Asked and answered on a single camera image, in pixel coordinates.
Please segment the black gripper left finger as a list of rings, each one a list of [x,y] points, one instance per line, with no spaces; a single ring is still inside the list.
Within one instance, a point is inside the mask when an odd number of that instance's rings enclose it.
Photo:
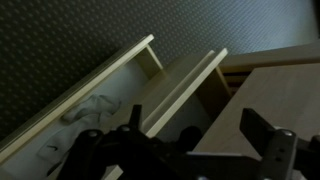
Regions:
[[[129,125],[131,127],[136,129],[140,127],[141,113],[142,113],[142,106],[134,105],[131,112],[130,120],[129,120]]]

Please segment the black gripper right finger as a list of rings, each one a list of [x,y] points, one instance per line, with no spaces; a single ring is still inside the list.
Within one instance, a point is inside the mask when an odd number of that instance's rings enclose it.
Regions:
[[[275,128],[254,109],[244,108],[240,121],[240,131],[256,151],[265,151],[274,135]]]

